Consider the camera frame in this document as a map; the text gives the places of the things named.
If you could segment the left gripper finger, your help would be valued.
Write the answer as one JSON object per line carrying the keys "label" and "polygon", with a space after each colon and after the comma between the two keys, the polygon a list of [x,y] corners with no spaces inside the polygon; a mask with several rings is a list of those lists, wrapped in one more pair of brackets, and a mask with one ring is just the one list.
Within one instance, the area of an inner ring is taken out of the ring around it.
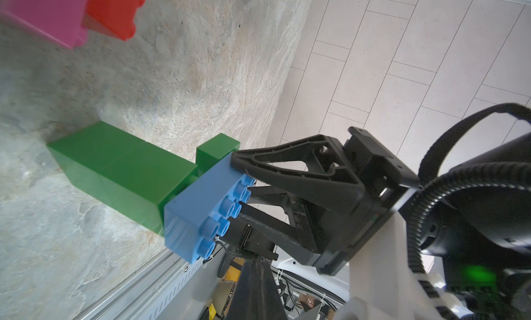
{"label": "left gripper finger", "polygon": [[267,259],[245,262],[225,318],[286,319],[286,311]]}

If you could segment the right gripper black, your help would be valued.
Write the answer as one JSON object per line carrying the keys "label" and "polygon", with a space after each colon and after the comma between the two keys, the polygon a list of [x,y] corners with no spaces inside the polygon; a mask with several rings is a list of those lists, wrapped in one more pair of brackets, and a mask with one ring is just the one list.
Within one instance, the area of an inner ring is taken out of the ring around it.
{"label": "right gripper black", "polygon": [[244,204],[223,237],[246,258],[279,258],[335,276],[419,190],[419,177],[367,130],[338,139],[316,135],[276,147],[232,153],[231,165],[306,201],[277,204],[285,223]]}

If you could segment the green lego brick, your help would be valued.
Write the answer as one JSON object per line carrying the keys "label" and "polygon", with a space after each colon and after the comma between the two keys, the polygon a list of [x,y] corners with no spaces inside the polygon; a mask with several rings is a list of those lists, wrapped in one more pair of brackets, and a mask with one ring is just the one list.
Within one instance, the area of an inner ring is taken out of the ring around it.
{"label": "green lego brick", "polygon": [[220,133],[196,148],[196,165],[198,175],[202,176],[226,155],[240,149],[241,143],[234,138]]}
{"label": "green lego brick", "polygon": [[161,225],[171,153],[105,122],[47,147],[75,187],[150,229]]}
{"label": "green lego brick", "polygon": [[156,222],[149,229],[163,236],[164,206],[199,176],[198,165],[150,143],[138,151],[139,194],[154,206]]}

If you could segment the red lego brick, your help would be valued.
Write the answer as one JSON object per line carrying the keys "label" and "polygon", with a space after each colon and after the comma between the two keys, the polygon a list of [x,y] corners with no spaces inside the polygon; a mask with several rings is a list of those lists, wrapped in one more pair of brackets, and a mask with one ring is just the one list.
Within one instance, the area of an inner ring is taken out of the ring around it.
{"label": "red lego brick", "polygon": [[127,41],[136,33],[134,17],[146,0],[88,0],[82,25],[92,31]]}

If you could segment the pink lego brick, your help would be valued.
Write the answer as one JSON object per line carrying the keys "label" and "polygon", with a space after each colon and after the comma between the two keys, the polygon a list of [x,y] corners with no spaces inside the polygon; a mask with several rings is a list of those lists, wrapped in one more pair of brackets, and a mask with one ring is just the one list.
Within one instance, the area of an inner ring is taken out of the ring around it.
{"label": "pink lego brick", "polygon": [[65,48],[82,46],[88,0],[1,0],[1,18]]}

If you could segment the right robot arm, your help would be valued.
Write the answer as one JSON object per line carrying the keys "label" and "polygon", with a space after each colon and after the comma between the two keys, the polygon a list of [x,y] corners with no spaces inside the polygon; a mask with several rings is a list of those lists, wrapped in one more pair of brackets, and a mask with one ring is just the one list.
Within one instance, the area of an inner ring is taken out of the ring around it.
{"label": "right robot arm", "polygon": [[410,270],[430,298],[421,255],[441,257],[447,290],[480,319],[530,317],[530,136],[440,174],[459,140],[480,121],[529,108],[497,104],[461,120],[413,172],[364,129],[341,143],[316,135],[276,147],[235,151],[236,170],[260,180],[251,201],[281,207],[290,223],[243,206],[243,221],[294,260],[336,275],[395,214],[406,223]]}

